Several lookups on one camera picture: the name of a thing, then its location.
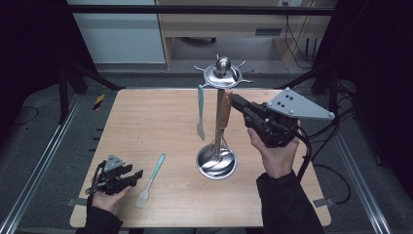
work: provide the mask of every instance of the metal utensil holder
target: metal utensil holder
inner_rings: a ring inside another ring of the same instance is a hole
[[[233,66],[228,58],[217,56],[216,64],[201,70],[204,73],[206,83],[204,86],[212,86],[217,89],[215,139],[204,146],[197,155],[196,166],[202,175],[210,179],[224,179],[232,175],[238,165],[236,153],[228,146],[224,138],[225,128],[220,127],[221,101],[225,95],[225,89],[237,86],[241,82],[250,82],[243,79],[240,66]]]

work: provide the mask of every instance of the metal spatula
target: metal spatula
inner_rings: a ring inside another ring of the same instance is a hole
[[[200,121],[197,124],[197,133],[201,140],[206,139],[206,133],[204,131],[203,115],[204,115],[204,88],[202,85],[198,86],[198,109],[200,114]]]

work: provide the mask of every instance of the aluminum rail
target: aluminum rail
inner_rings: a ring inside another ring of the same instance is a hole
[[[91,14],[205,14],[205,15],[284,15],[337,16],[356,13],[356,10],[305,7],[247,7],[247,6],[150,6],[150,5],[49,5],[44,9],[70,13]]]
[[[49,167],[55,156],[61,140],[63,139],[70,123],[73,120],[73,116],[75,115],[79,107],[81,99],[82,95],[76,95],[72,100],[70,106],[71,111],[69,112],[67,118],[62,124],[57,126],[56,131],[52,136],[52,139],[50,140],[48,146],[46,147],[42,157],[39,159],[36,168],[31,173],[30,178],[21,191],[12,209],[9,211],[6,218],[1,223],[0,234],[13,234],[18,228],[23,214],[30,204],[30,201],[34,196],[37,187],[39,186],[44,174],[46,173],[47,168]]]
[[[323,106],[326,106],[323,98],[317,97],[317,99]],[[387,223],[386,218],[383,215],[382,210],[380,209],[379,204],[377,203],[377,200],[373,195],[373,192],[371,191],[370,187],[367,184],[367,181],[358,168],[352,152],[350,151],[340,132],[336,134],[335,144],[338,150],[341,152],[340,156],[342,157],[344,166],[349,173],[349,177],[354,184],[355,190],[362,205],[364,206],[364,210],[367,213],[368,219],[370,220],[374,231],[377,234],[392,234],[392,230],[389,227],[389,224]]]

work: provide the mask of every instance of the black curtain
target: black curtain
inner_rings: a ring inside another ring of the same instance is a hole
[[[355,3],[339,1],[341,6],[348,8]],[[413,198],[413,160],[409,146],[413,130],[410,120],[413,115],[411,6],[410,0],[368,1],[336,54],[331,54],[331,51],[347,22],[333,17],[320,45],[315,67],[329,62],[330,66],[325,70],[334,68],[338,79],[356,84],[353,103],[358,120],[378,159],[394,169],[404,189]],[[315,93],[331,88],[330,74],[319,74],[313,87]]]
[[[0,142],[7,136],[24,100],[58,83],[58,72],[77,93],[87,87],[76,62],[97,71],[70,13],[46,11],[46,5],[67,5],[65,0],[7,0],[0,7]]]

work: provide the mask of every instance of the black cable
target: black cable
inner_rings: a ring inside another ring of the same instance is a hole
[[[352,98],[352,97],[350,97],[350,96],[341,97],[340,99],[337,100],[337,104],[340,104],[340,102],[343,101],[343,100],[345,100],[345,99],[351,99],[351,98]]]
[[[99,173],[100,169],[104,168],[105,164],[106,164],[106,161],[103,160],[103,162],[101,162],[99,165],[97,165],[97,168],[94,171],[94,178],[92,179],[92,186],[91,186],[90,189],[86,190],[86,194],[89,194],[89,195],[93,196],[95,194],[95,192],[97,191],[97,188],[94,188],[94,186],[96,185],[96,182],[97,182],[97,174]]]
[[[292,38],[292,40],[294,41],[295,46],[297,47],[297,50],[298,50],[298,52],[300,53],[301,58],[303,59],[303,61],[305,61],[305,62],[308,63],[309,65],[313,66],[313,65],[312,65],[310,62],[308,62],[307,59],[303,56],[303,53],[301,52],[300,47],[298,46],[298,42],[297,42],[297,40],[295,40],[295,37],[294,37],[294,35],[292,34],[291,27],[289,27],[288,16],[285,16],[285,17],[286,17],[286,29],[287,29],[287,31],[289,32],[289,34],[291,35],[291,38]]]
[[[295,132],[295,136],[298,137],[301,141],[303,141],[304,144],[307,146],[307,154],[306,154],[306,156],[304,156],[304,161],[301,164],[301,167],[300,167],[300,169],[298,171],[298,174],[297,174],[298,181],[301,181],[301,178],[303,177],[304,173],[307,170],[307,167],[309,166],[309,164],[311,162],[313,148],[312,148],[311,144],[307,141],[307,139],[305,137],[301,136],[297,132]]]
[[[335,128],[333,129],[333,131],[331,132],[331,134],[328,136],[328,138],[322,143],[322,145],[319,147],[319,149],[316,151],[316,153],[313,155],[311,161],[313,162],[317,155],[319,155],[319,153],[321,152],[321,150],[327,145],[327,143],[338,133],[338,126],[335,126]]]
[[[313,68],[313,63],[310,62],[306,57],[303,56],[303,53],[302,53],[301,50],[300,50],[300,47],[299,47],[299,45],[298,45],[298,42],[297,42],[297,40],[295,39],[294,35],[292,34],[291,28],[289,27],[288,15],[285,16],[285,20],[286,20],[286,26],[285,26],[285,44],[286,44],[287,48],[289,49],[289,51],[291,52],[292,56],[294,57],[295,63],[297,63],[297,65],[298,65],[299,67],[301,67],[301,68]],[[288,45],[288,43],[287,43],[287,41],[286,41],[286,32],[289,32],[289,34],[291,35],[291,38],[293,39],[293,41],[294,41],[294,43],[295,43],[295,46],[297,47],[297,50],[298,50],[298,52],[299,52],[300,55],[301,55],[301,58],[302,58],[306,63],[308,63],[311,67],[302,67],[302,66],[300,66],[300,65],[298,64],[298,62],[297,62],[297,60],[296,60],[296,58],[295,58],[295,55],[292,53],[292,51],[291,51],[291,49],[289,48],[289,45]]]
[[[346,120],[347,118],[345,118],[345,119],[342,119],[342,118],[343,118],[345,115],[347,115],[347,114],[349,114],[350,112],[352,112],[352,111],[354,111],[354,108],[353,108],[353,107],[350,107],[349,109],[347,109],[347,110],[344,111],[342,114],[340,114],[339,116],[336,117],[336,118],[339,119],[338,122],[333,122],[333,123],[331,123],[331,124],[328,124],[327,126],[325,126],[324,128],[322,128],[322,129],[319,130],[318,132],[316,132],[316,133],[308,136],[308,138],[309,138],[309,139],[312,139],[312,138],[318,137],[318,136],[320,136],[321,134],[327,132],[329,129],[331,129],[332,127],[334,127],[336,124],[338,124],[338,123],[343,122],[344,120]]]
[[[344,113],[343,115],[341,115],[339,117],[340,119],[338,120],[337,124],[346,121],[350,116],[352,116],[354,114],[354,112],[355,111],[354,111],[353,108],[349,108],[348,110],[346,110],[346,113]],[[331,123],[331,124],[327,125],[325,128],[323,128],[319,132],[315,133],[316,136],[312,135],[312,137],[309,137],[309,139],[318,137],[319,135],[323,134],[324,132],[327,132],[332,127],[335,127],[335,126],[339,127],[337,124]],[[318,143],[318,142],[324,142],[324,141],[326,141],[326,139],[310,141],[310,143]]]
[[[288,29],[289,29],[288,16],[285,16],[285,17],[286,17],[286,26],[285,26],[285,35],[284,35],[285,37],[284,37],[284,40],[285,40],[285,45],[286,45],[286,47],[288,48],[289,52],[291,53],[291,55],[292,55],[292,57],[294,58],[294,61],[295,61],[295,63],[297,64],[298,67],[303,68],[303,69],[311,69],[312,67],[301,66],[301,65],[298,63],[298,61],[297,61],[294,53],[292,53],[291,48],[289,48],[288,42],[287,42],[287,40],[286,40],[286,34],[287,34]]]
[[[306,58],[308,59],[308,55],[309,55],[309,43],[310,43],[310,39],[307,38],[307,43],[306,43]]]
[[[303,128],[301,128],[300,126],[298,126],[298,130],[300,130],[301,133],[303,133],[304,137],[305,137],[306,139],[308,139],[309,136],[307,135],[306,131],[305,131]]]
[[[31,119],[29,119],[29,120],[27,120],[27,121],[25,121],[25,122],[16,123],[16,124],[14,124],[13,126],[20,126],[20,125],[24,125],[24,124],[30,123],[31,121],[33,121],[33,120],[39,115],[39,109],[38,109],[38,108],[36,108],[36,107],[34,107],[34,106],[25,106],[25,107],[23,107],[22,109],[26,109],[26,108],[31,108],[31,109],[36,110],[36,114],[34,115],[34,117],[32,117]]]
[[[346,183],[347,190],[348,190],[346,198],[343,201],[339,201],[339,202],[334,201],[334,202],[337,205],[343,205],[343,204],[347,203],[350,200],[351,196],[352,196],[352,188],[351,188],[350,184],[347,182],[347,180],[340,173],[338,173],[337,171],[335,171],[334,169],[332,169],[330,167],[327,167],[326,165],[313,164],[313,166],[324,168],[324,169],[327,169],[327,170],[335,173],[337,176],[339,176],[343,180],[344,183]]]
[[[310,62],[311,65],[314,65],[314,61],[316,60],[316,50],[317,50],[317,41],[315,42],[315,45],[313,46],[313,53],[310,56],[308,52],[306,51],[306,59]]]

